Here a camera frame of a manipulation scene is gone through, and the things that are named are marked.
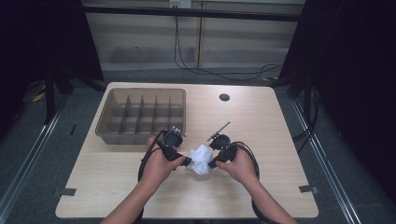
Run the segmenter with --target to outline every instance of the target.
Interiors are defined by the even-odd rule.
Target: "table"
[[[260,165],[261,182],[273,197],[293,217],[318,215],[312,193],[299,190],[308,182],[273,89],[116,82],[107,86],[65,186],[77,189],[76,194],[62,196],[57,217],[106,217],[137,183],[145,146],[106,145],[94,131],[113,88],[184,89],[187,137],[178,152],[188,156],[190,149],[207,145],[208,137],[230,121],[221,133],[251,147]],[[230,95],[228,102],[220,100],[222,93]],[[250,200],[242,185],[220,169],[198,175],[178,167],[148,201],[144,218],[252,218],[256,216]]]

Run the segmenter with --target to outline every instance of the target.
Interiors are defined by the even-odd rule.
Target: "plastic storage bin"
[[[96,134],[108,145],[145,145],[159,131],[186,131],[182,89],[115,88],[108,93]]]

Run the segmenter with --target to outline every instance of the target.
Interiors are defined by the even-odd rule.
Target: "person's right hand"
[[[235,159],[232,162],[216,161],[216,165],[242,185],[245,185],[252,178],[257,179],[253,161],[244,149],[238,148],[236,150]]]

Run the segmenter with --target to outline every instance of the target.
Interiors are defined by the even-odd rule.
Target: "metal bar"
[[[300,103],[293,101],[294,109],[297,113],[297,116],[300,122],[303,125],[303,128],[306,130],[308,128],[308,124],[304,119],[304,111],[300,105]],[[337,202],[340,204],[340,207],[346,217],[348,223],[361,223],[358,213],[355,210],[353,203],[350,201],[347,192],[345,191],[343,185],[341,184],[340,180],[338,179],[337,174],[335,173],[334,169],[332,168],[332,164],[330,163],[329,159],[326,156],[326,153],[321,146],[317,135],[315,132],[311,133],[309,138],[312,148],[314,149],[315,155],[318,158],[320,166],[329,181],[330,186],[332,187],[332,191],[334,192],[335,198]]]
[[[0,200],[0,224],[6,223],[6,219],[11,212],[12,207],[17,201],[18,197],[21,194],[23,186],[25,185],[29,174],[32,173],[32,170],[35,167],[35,163],[40,156],[44,146],[47,144],[47,141],[50,138],[50,135],[58,122],[58,119],[61,115],[61,112],[66,105],[68,96],[64,96],[56,113],[54,114],[52,120],[45,124],[40,135],[35,140],[35,144],[30,150],[26,160],[23,162],[21,169],[17,172],[16,176],[12,180],[11,185],[8,187],[6,193]]]
[[[256,20],[256,21],[299,21],[302,18],[300,15],[292,15],[292,14],[219,11],[219,10],[168,8],[168,7],[116,7],[116,6],[92,5],[92,4],[82,4],[81,6],[37,4],[34,6],[43,9],[48,8],[48,9],[60,9],[60,10],[75,10],[75,11],[84,11],[89,13],[223,18],[223,19]]]

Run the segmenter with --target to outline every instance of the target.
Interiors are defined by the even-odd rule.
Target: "hand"
[[[257,179],[253,161],[244,149],[238,148],[236,150],[235,159],[232,162],[216,161],[216,165],[244,186],[251,179]]]
[[[147,141],[147,148],[149,148],[154,141],[154,137],[150,137]],[[174,161],[168,161],[163,155],[163,151],[155,144],[152,148],[153,152],[148,158],[148,162],[143,171],[140,182],[147,184],[149,187],[156,190],[161,183],[175,170],[185,157],[179,157]]]

